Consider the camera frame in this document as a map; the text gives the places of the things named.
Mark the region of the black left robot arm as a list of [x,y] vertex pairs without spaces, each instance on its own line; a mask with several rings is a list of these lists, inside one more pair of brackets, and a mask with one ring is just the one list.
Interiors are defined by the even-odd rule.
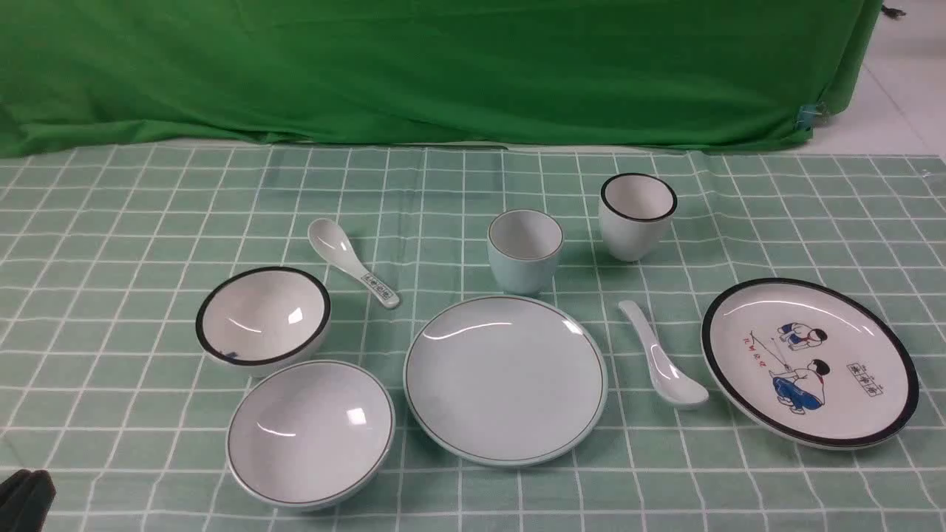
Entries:
[[45,469],[22,468],[1,485],[1,531],[41,531],[56,488]]

